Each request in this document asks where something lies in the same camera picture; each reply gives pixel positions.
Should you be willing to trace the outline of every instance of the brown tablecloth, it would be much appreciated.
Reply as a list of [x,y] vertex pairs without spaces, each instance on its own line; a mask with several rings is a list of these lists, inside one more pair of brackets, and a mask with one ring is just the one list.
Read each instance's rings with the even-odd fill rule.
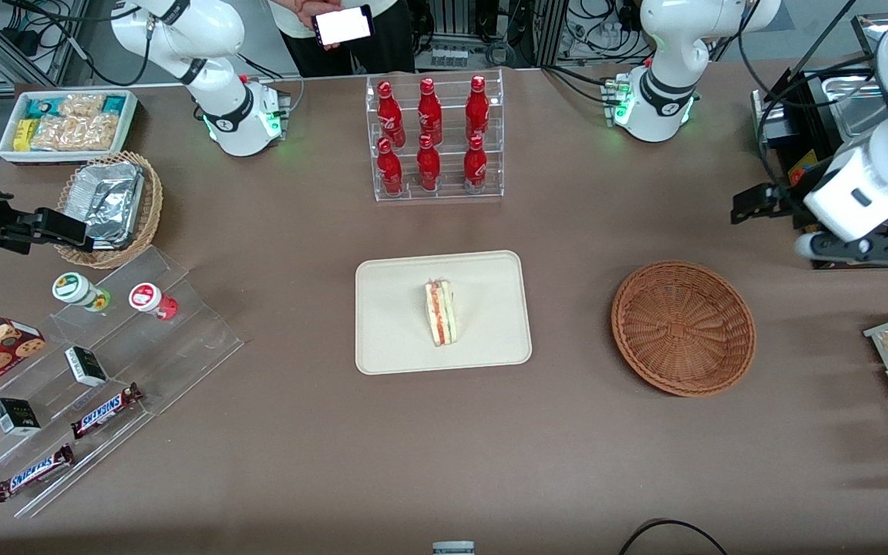
[[[363,78],[309,83],[289,140],[243,159],[184,88],[138,89],[127,146],[163,180],[156,244],[249,343],[35,519],[0,506],[0,553],[603,554],[660,516],[730,552],[888,546],[888,382],[860,334],[888,320],[888,271],[815,273],[786,221],[729,225],[764,179],[746,72],[709,68],[663,144],[540,71],[504,75],[506,197],[444,207],[373,200]],[[52,207],[70,172],[4,163],[0,187]],[[531,361],[357,372],[360,263],[495,249],[522,257]],[[718,397],[657,392],[607,336],[620,281],[671,257],[753,310],[755,364]],[[0,253],[0,315],[59,309],[66,270],[50,247]],[[705,549],[655,530],[631,552]]]

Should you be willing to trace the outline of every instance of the device on table edge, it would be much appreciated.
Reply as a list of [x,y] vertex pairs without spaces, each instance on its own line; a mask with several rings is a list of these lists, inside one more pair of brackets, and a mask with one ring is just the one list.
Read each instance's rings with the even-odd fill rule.
[[314,34],[321,46],[372,36],[372,8],[368,4],[314,15]]

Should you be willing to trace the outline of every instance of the coca-cola bottle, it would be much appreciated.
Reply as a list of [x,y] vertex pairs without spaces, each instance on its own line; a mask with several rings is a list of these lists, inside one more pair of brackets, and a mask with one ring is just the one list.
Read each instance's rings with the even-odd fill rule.
[[420,151],[416,154],[416,165],[420,168],[420,186],[426,192],[435,192],[441,179],[441,157],[437,154],[434,140],[428,133],[420,136]]
[[379,92],[379,125],[383,136],[390,138],[395,148],[402,148],[406,144],[406,132],[402,130],[402,110],[392,98],[392,86],[389,81],[381,81],[376,90]]
[[472,94],[465,105],[465,134],[471,140],[479,134],[485,136],[489,130],[489,97],[486,97],[486,78],[472,77]]
[[434,144],[444,140],[444,119],[441,116],[441,101],[434,92],[434,80],[420,79],[420,104],[416,107],[420,118],[420,133],[429,134]]
[[489,162],[489,157],[482,151],[482,136],[472,136],[468,147],[465,153],[465,190],[471,194],[482,193],[486,187],[486,164]]
[[379,176],[382,179],[385,194],[390,197],[398,197],[402,194],[402,165],[399,164],[399,156],[392,152],[392,144],[385,137],[379,137],[376,143],[379,147],[379,157],[376,165],[379,166]]

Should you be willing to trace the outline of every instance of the white tray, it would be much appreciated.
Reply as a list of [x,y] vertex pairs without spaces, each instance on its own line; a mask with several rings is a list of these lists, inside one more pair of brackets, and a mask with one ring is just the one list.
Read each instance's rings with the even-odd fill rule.
[[[423,285],[440,278],[454,291],[458,341],[434,347]],[[370,260],[355,272],[355,365],[366,375],[522,365],[532,354],[512,251]]]
[[[18,121],[25,115],[29,102],[39,101],[39,99],[59,98],[69,94],[126,97],[126,104],[123,105],[123,111],[119,114],[119,125],[116,127],[116,137],[112,140],[112,147],[108,150],[65,150],[56,152],[43,150],[21,152],[13,150],[12,142],[15,137],[15,127],[19,124]],[[0,157],[3,160],[14,164],[57,164],[94,160],[95,158],[101,158],[106,154],[121,152],[121,150],[123,150],[123,144],[126,143],[126,138],[128,137],[128,134],[130,134],[130,126],[133,124],[133,115],[137,103],[138,101],[135,95],[124,89],[73,89],[23,92],[17,99],[15,99],[15,105],[13,106],[12,114],[9,117],[9,123],[6,126],[6,130],[2,133],[2,138],[0,139]]]

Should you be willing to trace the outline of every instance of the wicker basket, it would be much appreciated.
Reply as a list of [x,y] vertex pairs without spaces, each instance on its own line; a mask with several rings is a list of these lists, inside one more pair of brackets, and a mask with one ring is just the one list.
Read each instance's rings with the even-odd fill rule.
[[755,324],[738,292],[708,268],[680,261],[649,264],[623,281],[612,334],[638,375],[683,397],[725,391],[755,354]]
[[[121,251],[84,253],[70,247],[57,246],[56,249],[60,252],[60,256],[71,264],[94,267],[96,270],[112,270],[114,267],[130,262],[153,242],[153,236],[156,235],[156,227],[160,223],[160,210],[163,207],[163,186],[160,183],[160,176],[156,175],[156,172],[153,171],[153,166],[145,158],[134,152],[123,151],[117,154],[110,154],[92,160],[88,162],[88,165],[113,164],[115,162],[133,162],[133,164],[146,171],[146,180],[143,183],[142,200],[139,201],[139,215],[136,219],[134,231],[135,239],[126,249]],[[64,191],[60,193],[57,210],[61,212],[64,211],[64,206],[67,204],[67,194],[70,194],[71,183],[74,182],[74,176],[76,175],[77,172],[67,180],[67,187],[64,187]]]

